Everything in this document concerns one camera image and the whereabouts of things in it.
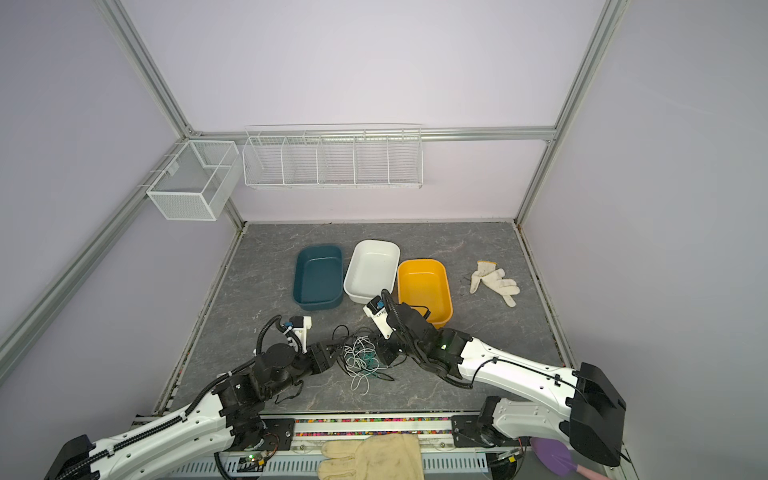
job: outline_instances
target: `beige leather glove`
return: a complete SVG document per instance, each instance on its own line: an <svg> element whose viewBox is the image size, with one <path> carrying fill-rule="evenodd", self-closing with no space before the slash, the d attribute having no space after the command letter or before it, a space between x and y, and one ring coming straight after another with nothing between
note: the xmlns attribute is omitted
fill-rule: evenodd
<svg viewBox="0 0 768 480"><path fill-rule="evenodd" d="M323 445L320 480L424 480L416 435L390 433L365 440L332 440Z"/></svg>

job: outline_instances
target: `white plastic basin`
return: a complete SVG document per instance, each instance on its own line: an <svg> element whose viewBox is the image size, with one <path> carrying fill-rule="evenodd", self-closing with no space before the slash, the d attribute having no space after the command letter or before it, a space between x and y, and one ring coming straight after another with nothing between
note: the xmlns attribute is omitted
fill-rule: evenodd
<svg viewBox="0 0 768 480"><path fill-rule="evenodd" d="M392 242L363 240L355 246L344 278L344 291L353 302L368 303L382 289L392 292L400 248Z"/></svg>

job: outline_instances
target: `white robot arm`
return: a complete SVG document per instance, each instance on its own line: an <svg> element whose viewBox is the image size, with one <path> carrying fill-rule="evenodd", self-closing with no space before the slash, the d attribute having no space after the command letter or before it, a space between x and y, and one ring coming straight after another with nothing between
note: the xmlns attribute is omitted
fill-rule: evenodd
<svg viewBox="0 0 768 480"><path fill-rule="evenodd" d="M379 329L372 341L390 364L400 353L459 388L489 383L529 402L488 397L469 424L454 422L457 446L504 444L519 437L570 443L582 455L618 466L627 406L605 374L582 363L579 370L533 362L495 349L457 330L437 330L386 290L363 309Z"/></svg>
<svg viewBox="0 0 768 480"><path fill-rule="evenodd" d="M459 388L488 383L529 401L488 397L479 415L452 417L458 447L517 445L521 437L557 439L604 465L620 461L626 405L597 367L578 371L549 366L495 349L467 333L437 330L417 310L395 304L382 292L364 311L379 331L370 336L379 360L391 364L403 353L424 370ZM264 403L302 378L333 364L338 345L306 347L311 323L274 317L263 329L247 363L215 379L188 406L139 429L91 444L86 435L67 442L45 480L151 480L202 455L263 449ZM273 324L292 346L261 352Z"/></svg>

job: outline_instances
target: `white cotton glove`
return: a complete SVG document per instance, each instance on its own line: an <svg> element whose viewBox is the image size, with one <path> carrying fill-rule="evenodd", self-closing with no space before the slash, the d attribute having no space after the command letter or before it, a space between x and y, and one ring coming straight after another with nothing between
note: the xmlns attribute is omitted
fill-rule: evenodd
<svg viewBox="0 0 768 480"><path fill-rule="evenodd" d="M478 291L481 278L494 270L496 270L495 263L478 260L478 269L472 274L472 283L469 285L469 292L474 293Z"/></svg>
<svg viewBox="0 0 768 480"><path fill-rule="evenodd" d="M419 437L391 433L365 440L332 440L322 449L320 480L424 480Z"/></svg>
<svg viewBox="0 0 768 480"><path fill-rule="evenodd" d="M472 284L469 287L469 292L476 292L482 281L486 287L501 295L508 306L513 307L517 305L512 299L512 295L520 293L518 284L512 279L505 279L503 269L489 270L489 268L495 269L496 264L482 260L478 261L478 269L472 274Z"/></svg>

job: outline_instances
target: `white wire basket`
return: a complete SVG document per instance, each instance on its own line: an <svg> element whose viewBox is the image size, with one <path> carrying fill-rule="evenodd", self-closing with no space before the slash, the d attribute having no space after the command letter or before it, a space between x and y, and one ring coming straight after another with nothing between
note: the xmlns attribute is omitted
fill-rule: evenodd
<svg viewBox="0 0 768 480"><path fill-rule="evenodd" d="M418 128L260 131L243 146L245 184L256 188L421 187Z"/></svg>
<svg viewBox="0 0 768 480"><path fill-rule="evenodd" d="M242 174L233 141L189 140L147 195L168 220L216 220Z"/></svg>

